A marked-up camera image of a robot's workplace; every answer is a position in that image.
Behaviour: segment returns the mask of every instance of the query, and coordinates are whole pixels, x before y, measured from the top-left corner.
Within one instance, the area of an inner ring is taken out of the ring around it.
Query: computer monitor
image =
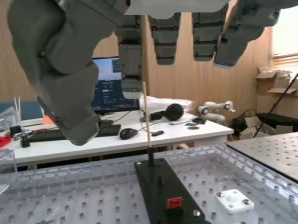
[[[95,89],[92,108],[96,113],[140,110],[139,100],[124,98],[121,88],[121,64],[119,57],[93,58],[99,67],[99,81]]]

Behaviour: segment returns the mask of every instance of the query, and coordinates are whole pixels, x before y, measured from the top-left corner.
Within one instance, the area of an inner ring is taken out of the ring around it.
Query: black base block
[[[155,166],[143,161],[135,167],[151,224],[210,224],[167,160],[156,159]],[[181,206],[169,209],[175,198],[183,198]]]

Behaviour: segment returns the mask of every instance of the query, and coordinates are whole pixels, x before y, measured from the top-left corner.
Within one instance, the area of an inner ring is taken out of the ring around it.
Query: headphones
[[[175,103],[171,104],[165,111],[155,112],[149,115],[149,120],[160,120],[165,117],[169,121],[177,121],[184,116],[184,107]]]

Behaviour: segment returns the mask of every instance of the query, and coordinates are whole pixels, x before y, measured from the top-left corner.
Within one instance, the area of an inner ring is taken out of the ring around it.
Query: window
[[[298,72],[298,7],[281,11],[273,27],[273,67]]]

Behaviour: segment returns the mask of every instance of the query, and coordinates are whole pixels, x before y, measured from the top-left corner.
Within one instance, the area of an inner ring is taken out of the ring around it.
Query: white table
[[[108,116],[117,120],[125,113],[115,113]],[[195,116],[185,114],[176,123],[189,121]],[[195,145],[221,144],[226,142],[226,136],[233,133],[233,129],[218,125],[210,121],[200,125],[199,130],[189,130],[184,124],[171,125],[167,120],[153,121],[159,123],[151,126],[151,131],[163,130],[165,134],[152,137],[153,146],[173,146],[180,143],[195,142]],[[140,113],[131,112],[116,124],[124,128],[141,129]],[[51,128],[51,125],[38,125],[31,129]],[[42,164],[46,162],[63,161],[75,158],[87,158],[107,154],[128,152],[145,149],[148,146],[147,132],[141,130],[132,139],[121,140],[119,136],[100,137],[92,139],[84,146],[75,146],[67,140],[31,143],[31,147],[22,148],[20,142],[12,142],[7,148],[15,150],[18,164]]]

